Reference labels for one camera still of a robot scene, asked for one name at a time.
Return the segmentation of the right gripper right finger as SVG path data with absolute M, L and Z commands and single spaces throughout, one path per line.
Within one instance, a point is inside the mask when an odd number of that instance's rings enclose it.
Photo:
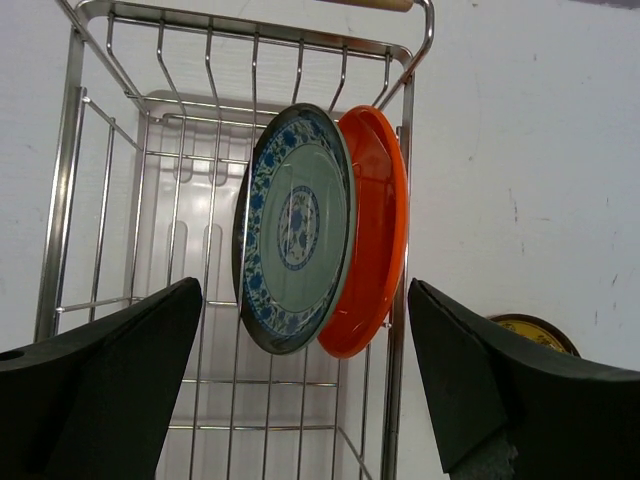
M 411 333 L 453 479 L 635 479 L 639 375 L 539 345 L 416 279 Z

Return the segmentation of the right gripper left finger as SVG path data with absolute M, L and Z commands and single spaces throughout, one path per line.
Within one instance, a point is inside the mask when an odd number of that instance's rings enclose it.
M 187 277 L 1 355 L 4 479 L 151 479 L 199 325 Z

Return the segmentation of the yellow patterned plate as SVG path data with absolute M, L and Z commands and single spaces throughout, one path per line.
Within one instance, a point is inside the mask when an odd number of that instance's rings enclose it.
M 537 344 L 580 357 L 580 353 L 574 343 L 560 329 L 539 317 L 520 313 L 507 313 L 489 316 L 488 319 Z

